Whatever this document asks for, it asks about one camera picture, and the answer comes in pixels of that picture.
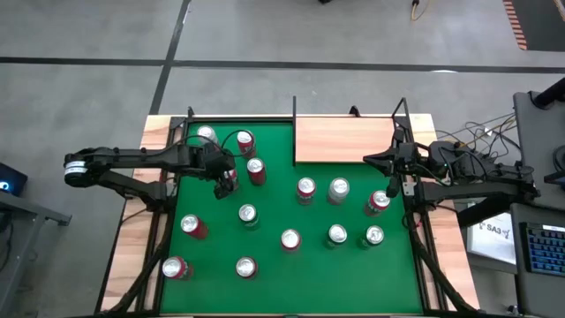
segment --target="green table surface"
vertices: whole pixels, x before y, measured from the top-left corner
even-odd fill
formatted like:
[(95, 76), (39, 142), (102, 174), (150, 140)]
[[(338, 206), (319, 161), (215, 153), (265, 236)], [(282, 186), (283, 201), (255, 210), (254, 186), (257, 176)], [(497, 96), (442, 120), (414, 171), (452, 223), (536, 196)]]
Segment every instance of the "green table surface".
[[(164, 314), (420, 314), (418, 282), (408, 232), (401, 224), (403, 203), (391, 201), (380, 216), (369, 217), (363, 206), (374, 190), (388, 181), (366, 164), (298, 163), (292, 166), (290, 123), (209, 124), (220, 141), (236, 129), (256, 136), (258, 157), (267, 168), (267, 183), (252, 185), (246, 160), (236, 159), (240, 187), (217, 200), (213, 182), (183, 178), (179, 187), (175, 226), (169, 255), (183, 257), (194, 267), (188, 281), (166, 280)], [(195, 133), (192, 125), (190, 133)], [(198, 142), (190, 139), (189, 143)], [(227, 148), (238, 153), (236, 136)], [(313, 178), (317, 193), (309, 206), (298, 204), (296, 185)], [(347, 178), (350, 193), (340, 206), (326, 200), (329, 183)], [(248, 231), (237, 212), (243, 204), (255, 206), (260, 227)], [(197, 240), (181, 231), (187, 214), (199, 216), (209, 234)], [(323, 245), (328, 228), (339, 223), (348, 239), (334, 250)], [(356, 244), (369, 225), (379, 225), (384, 241), (369, 250)], [(281, 249), (284, 230), (296, 229), (302, 245), (294, 254)], [(236, 275), (236, 262), (251, 256), (259, 264), (251, 280)]]

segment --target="green soda can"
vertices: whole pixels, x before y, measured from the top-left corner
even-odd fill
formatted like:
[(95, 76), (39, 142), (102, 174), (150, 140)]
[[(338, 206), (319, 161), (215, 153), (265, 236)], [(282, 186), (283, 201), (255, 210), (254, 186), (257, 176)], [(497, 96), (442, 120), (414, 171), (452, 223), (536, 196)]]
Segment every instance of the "green soda can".
[(326, 247), (334, 249), (345, 242), (347, 239), (347, 231), (340, 224), (334, 224), (329, 227), (326, 237)]
[(363, 249), (369, 249), (377, 246), (385, 238), (385, 232), (377, 225), (371, 225), (367, 230), (359, 236), (358, 245)]

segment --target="black metal frame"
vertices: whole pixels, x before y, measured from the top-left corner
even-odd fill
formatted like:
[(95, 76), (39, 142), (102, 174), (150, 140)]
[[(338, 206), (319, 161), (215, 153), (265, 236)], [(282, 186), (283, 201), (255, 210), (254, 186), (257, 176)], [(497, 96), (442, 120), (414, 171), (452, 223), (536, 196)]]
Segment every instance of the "black metal frame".
[[(396, 113), (400, 110), (400, 107), (403, 106), (403, 110), (404, 110), (404, 116), (397, 116)], [(352, 106), (351, 110), (350, 110), (350, 114), (351, 113), (355, 113), (355, 110), (357, 110), (357, 107)], [(410, 112), (408, 111), (408, 103), (406, 102), (405, 98), (402, 98), (400, 100), (400, 102), (396, 105), (395, 110), (393, 111), (391, 118), (393, 120), (393, 124), (395, 126), (395, 129), (397, 127), (402, 127), (404, 130), (404, 138), (406, 139), (407, 142), (414, 142), (414, 134), (412, 133), (412, 124), (410, 121)], [(406, 182), (407, 178), (406, 176), (403, 176), (403, 182)], [(420, 182), (420, 177), (415, 177), (415, 182)], [(410, 227), (414, 227), (414, 219), (412, 217), (408, 217), (408, 225)], [(430, 218), (428, 214), (424, 214), (421, 216), (421, 226), (424, 229), (424, 235), (426, 238), (426, 249), (428, 251), (428, 253), (430, 254), (430, 256), (432, 257), (433, 261), (435, 261), (436, 263), (438, 262), (438, 256), (437, 256), (437, 252), (435, 250), (435, 244), (433, 241), (433, 234), (432, 234), (432, 225), (430, 224)], [(417, 269), (417, 272), (419, 270), (422, 271), (423, 273), (423, 267), (424, 265), (422, 264), (422, 261), (420, 260), (420, 258), (413, 253), (414, 251), (414, 246), (416, 245), (416, 238), (414, 237), (414, 233), (413, 231), (408, 231), (410, 234), (410, 240), (411, 240), (411, 246), (412, 246), (412, 254), (414, 257), (414, 266)], [(430, 309), (429, 307), (429, 296), (427, 294), (427, 288), (426, 288), (426, 278), (422, 275), (421, 279), (423, 279), (422, 282), (418, 282), (419, 288), (420, 288), (420, 297), (424, 297), (427, 299), (426, 302), (422, 301), (422, 307), (426, 310), (426, 309)], [(440, 308), (440, 310), (448, 310), (448, 305), (447, 305), (447, 301), (446, 301), (446, 296), (445, 293), (443, 292), (443, 290), (440, 287), (440, 284), (434, 280), (433, 282), (434, 284), (434, 289), (435, 289), (435, 293), (436, 293), (436, 298), (438, 300), (438, 306)]]
[(14, 235), (13, 220), (16, 218), (25, 218), (26, 226), (31, 227), (31, 230), (22, 231), (19, 234), (24, 237), (21, 239), (22, 243), (19, 244), (18, 248), (14, 248), (11, 253), (8, 252), (6, 255), (6, 257), (13, 259), (11, 261), (13, 265), (7, 263), (4, 269), (5, 272), (2, 273), (5, 274), (3, 278), (6, 278), (6, 284), (2, 286), (2, 292), (0, 292), (0, 316), (5, 317), (8, 315), (8, 310), (19, 287), (21, 277), (24, 275), (26, 264), (22, 260), (27, 259), (33, 251), (43, 223), (46, 220), (52, 220), (57, 222), (59, 226), (68, 226), (72, 216), (56, 212), (50, 208), (44, 208), (3, 191), (0, 191), (0, 211), (11, 214), (11, 235)]
[[(400, 110), (400, 107), (403, 106), (403, 110), (405, 115), (404, 116), (399, 116), (397, 115), (397, 112)], [(355, 117), (362, 117), (361, 114), (359, 113), (357, 107), (353, 106), (350, 109), (350, 114), (355, 116)], [(406, 104), (405, 99), (403, 98), (398, 105), (396, 106), (393, 114), (390, 117), (393, 120), (394, 125), (397, 126), (401, 126), (407, 133), (405, 134), (405, 138), (407, 141), (413, 141), (414, 140), (414, 136), (412, 134), (411, 131), (411, 122), (410, 122), (410, 113), (408, 111), (408, 105)], [(194, 112), (192, 111), (191, 108), (189, 108), (189, 113), (188, 113), (188, 117), (172, 117), (170, 120), (170, 124), (169, 124), (169, 137), (168, 137), (168, 141), (167, 141), (167, 145), (170, 145), (173, 140), (174, 140), (174, 136), (175, 136), (175, 132), (177, 128), (182, 128), (182, 135), (181, 138), (184, 138), (186, 136), (188, 136), (188, 132), (189, 132), (189, 127), (190, 124), (193, 123), (207, 123), (207, 124), (216, 124), (216, 123), (233, 123), (233, 122), (264, 122), (264, 123), (291, 123), (292, 124), (292, 131), (293, 131), (293, 136), (292, 136), (292, 153), (296, 154), (296, 119), (297, 119), (297, 101), (296, 101), (296, 96), (293, 97), (292, 100), (292, 117), (289, 117), (288, 115), (273, 115), (272, 117), (195, 117), (194, 116)], [(175, 176), (175, 180), (177, 183), (177, 193), (180, 193), (181, 189), (180, 187), (182, 186), (180, 183), (180, 178)], [(174, 218), (175, 218), (175, 210), (171, 211), (168, 215), (167, 218), (167, 222), (165, 225), (165, 231), (163, 234), (163, 238), (162, 238), (162, 242), (163, 242), (163, 251), (164, 253), (162, 253), (162, 256), (160, 258), (159, 261), (159, 265), (167, 258), (169, 257), (169, 249), (170, 249), (170, 236), (172, 233), (172, 226), (173, 226), (173, 222), (174, 222)], [(145, 260), (144, 260), (144, 264), (147, 264), (149, 259), (151, 258), (151, 256), (154, 255), (154, 243), (157, 239), (156, 235), (157, 235), (157, 229), (159, 227), (159, 222), (160, 222), (160, 215), (155, 214), (154, 217), (152, 218), (152, 222), (151, 222), (151, 227), (150, 227), (150, 232), (149, 232), (149, 237), (147, 239), (147, 252), (145, 255)], [(430, 254), (430, 256), (433, 258), (433, 260), (435, 262), (438, 261), (437, 258), (437, 253), (435, 250), (435, 245), (433, 242), (433, 234), (432, 234), (432, 227), (429, 221), (429, 217), (427, 215), (422, 216), (421, 219), (421, 224), (423, 226), (424, 229), (424, 233), (426, 236), (426, 249), (428, 251), (428, 253)], [(414, 220), (413, 218), (409, 217), (408, 218), (408, 224), (409, 226), (415, 226)], [(115, 242), (114, 242), (114, 246), (112, 247), (112, 252), (111, 252), (111, 256), (109, 258), (109, 263), (108, 263), (108, 267), (106, 270), (106, 276), (104, 277), (104, 281), (102, 284), (102, 288), (101, 288), (101, 292), (99, 295), (99, 299), (98, 299), (98, 303), (95, 309), (95, 313), (100, 312), (101, 310), (101, 306), (102, 306), (102, 300), (103, 300), (103, 296), (104, 296), (104, 292), (106, 290), (106, 284), (108, 282), (108, 276), (109, 276), (109, 271), (111, 268), (111, 263), (113, 261), (113, 256), (114, 256), (114, 252), (116, 249), (116, 244), (117, 244), (117, 238), (119, 235), (119, 231), (121, 229), (121, 225), (118, 228), (117, 231), (117, 235), (115, 238)], [(416, 277), (417, 277), (417, 281), (418, 281), (418, 291), (419, 291), (419, 295), (420, 295), (420, 302), (423, 308), (423, 313), (424, 314), (437, 314), (438, 316), (461, 316), (461, 317), (476, 317), (477, 315), (469, 315), (467, 314), (463, 314), (463, 313), (457, 313), (457, 312), (450, 312), (448, 311), (448, 307), (447, 307), (447, 301), (446, 301), (446, 296), (445, 293), (443, 292), (443, 290), (441, 289), (440, 285), (437, 282), (434, 282), (435, 285), (435, 290), (436, 290), (436, 296), (438, 299), (438, 305), (440, 307), (439, 310), (434, 310), (431, 309), (430, 306), (430, 299), (429, 299), (429, 295), (427, 292), (427, 288), (426, 288), (426, 278), (424, 275), (424, 264), (422, 263), (422, 261), (420, 260), (420, 258), (418, 257), (418, 255), (414, 252), (414, 246), (415, 246), (415, 240), (416, 238), (414, 237), (414, 233), (412, 231), (408, 231), (409, 232), (409, 236), (410, 236), (410, 240), (411, 240), (411, 248), (412, 248), (412, 255), (413, 255), (413, 261), (414, 261), (414, 266), (415, 266), (415, 270), (416, 270)], [(144, 283), (144, 286), (142, 287), (138, 297), (137, 297), (137, 303), (135, 306), (135, 311), (133, 312), (128, 312), (127, 316), (141, 316), (141, 317), (148, 317), (148, 316), (161, 316), (160, 311), (161, 311), (161, 303), (162, 303), (162, 292), (163, 292), (163, 287), (164, 287), (164, 277), (162, 275), (161, 271), (158, 271), (158, 275), (157, 275), (157, 281), (156, 281), (156, 285), (155, 285), (155, 294), (154, 294), (154, 299), (153, 299), (153, 304), (151, 306), (151, 309), (145, 309), (145, 304), (146, 304), (146, 295), (147, 295), (147, 281)], [(478, 314), (479, 316), (484, 316), (484, 317), (497, 317), (496, 315), (490, 315), (490, 314)], [(228, 317), (227, 315), (214, 315), (216, 317)], [(368, 315), (367, 317), (382, 317), (382, 315)]]

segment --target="gray floor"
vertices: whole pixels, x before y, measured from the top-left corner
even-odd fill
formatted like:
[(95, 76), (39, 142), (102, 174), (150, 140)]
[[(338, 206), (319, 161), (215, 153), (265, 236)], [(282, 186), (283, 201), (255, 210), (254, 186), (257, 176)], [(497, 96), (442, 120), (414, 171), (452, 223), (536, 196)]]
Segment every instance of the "gray floor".
[[(0, 57), (165, 58), (181, 0), (0, 0)], [(176, 59), (563, 66), (522, 51), (501, 1), (435, 0), (410, 23), (410, 1), (194, 0)], [(73, 214), (48, 225), (14, 316), (90, 314), (124, 204), (109, 190), (63, 182), (63, 157), (139, 145), (161, 67), (0, 64), (0, 162), (30, 176), (26, 197)], [(512, 111), (516, 91), (562, 75), (173, 68), (161, 114), (390, 112), (408, 98), (437, 129)], [(508, 135), (516, 139), (516, 133)], [(462, 134), (461, 138), (470, 139)], [(504, 162), (519, 158), (511, 149)], [(516, 301), (511, 277), (473, 269), (481, 307)]]

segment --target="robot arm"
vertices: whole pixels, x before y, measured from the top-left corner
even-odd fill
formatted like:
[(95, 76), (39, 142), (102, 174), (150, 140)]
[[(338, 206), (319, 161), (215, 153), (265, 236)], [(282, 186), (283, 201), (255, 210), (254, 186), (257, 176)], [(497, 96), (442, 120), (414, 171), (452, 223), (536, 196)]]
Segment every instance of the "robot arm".
[(214, 181), (217, 199), (234, 190), (227, 171), (235, 168), (233, 154), (213, 143), (189, 146), (183, 142), (160, 150), (85, 148), (64, 157), (64, 182), (74, 187), (103, 186), (118, 194), (140, 197), (149, 211), (168, 207), (167, 188), (163, 182), (144, 183), (111, 169), (156, 168)]

